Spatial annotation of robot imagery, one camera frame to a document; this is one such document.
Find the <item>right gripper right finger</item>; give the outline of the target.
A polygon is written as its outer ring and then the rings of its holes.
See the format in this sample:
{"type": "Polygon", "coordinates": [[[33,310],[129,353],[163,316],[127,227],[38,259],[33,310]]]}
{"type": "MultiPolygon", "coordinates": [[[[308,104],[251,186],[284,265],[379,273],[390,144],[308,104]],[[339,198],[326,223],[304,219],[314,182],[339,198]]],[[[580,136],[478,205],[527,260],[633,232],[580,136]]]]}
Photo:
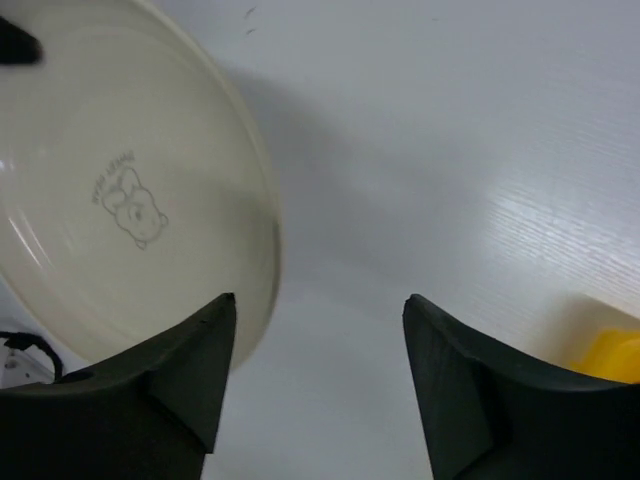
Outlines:
{"type": "Polygon", "coordinates": [[[539,360],[418,294],[402,318],[434,478],[638,478],[637,385],[539,360]]]}

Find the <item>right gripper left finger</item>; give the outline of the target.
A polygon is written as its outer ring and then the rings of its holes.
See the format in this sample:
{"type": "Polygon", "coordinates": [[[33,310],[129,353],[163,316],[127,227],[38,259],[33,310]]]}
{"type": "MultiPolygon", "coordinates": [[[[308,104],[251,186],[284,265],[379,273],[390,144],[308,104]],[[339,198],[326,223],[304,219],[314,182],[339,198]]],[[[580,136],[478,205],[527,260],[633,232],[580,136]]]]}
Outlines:
{"type": "Polygon", "coordinates": [[[178,325],[104,361],[63,373],[40,336],[1,334],[36,347],[49,384],[1,391],[4,479],[198,479],[214,451],[236,332],[224,293],[178,325]]]}

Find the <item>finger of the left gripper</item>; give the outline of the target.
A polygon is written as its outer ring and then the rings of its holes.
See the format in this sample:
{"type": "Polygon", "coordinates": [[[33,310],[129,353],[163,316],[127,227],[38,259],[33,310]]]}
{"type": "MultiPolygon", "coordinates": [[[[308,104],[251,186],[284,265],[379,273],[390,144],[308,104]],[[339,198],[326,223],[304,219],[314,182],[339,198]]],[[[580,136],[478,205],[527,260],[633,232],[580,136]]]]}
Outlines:
{"type": "Polygon", "coordinates": [[[0,64],[37,65],[43,59],[41,42],[5,17],[0,18],[0,64]]]}

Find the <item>cream plastic plate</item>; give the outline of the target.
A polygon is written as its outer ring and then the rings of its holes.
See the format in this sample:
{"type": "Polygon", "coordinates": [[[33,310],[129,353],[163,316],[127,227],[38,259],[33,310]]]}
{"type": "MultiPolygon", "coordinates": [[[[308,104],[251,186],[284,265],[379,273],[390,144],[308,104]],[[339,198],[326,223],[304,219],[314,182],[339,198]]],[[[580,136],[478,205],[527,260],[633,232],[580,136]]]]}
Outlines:
{"type": "Polygon", "coordinates": [[[148,1],[5,1],[43,60],[1,71],[1,322],[70,366],[223,293],[232,363],[263,338],[281,273],[264,142],[211,57],[148,1]]]}

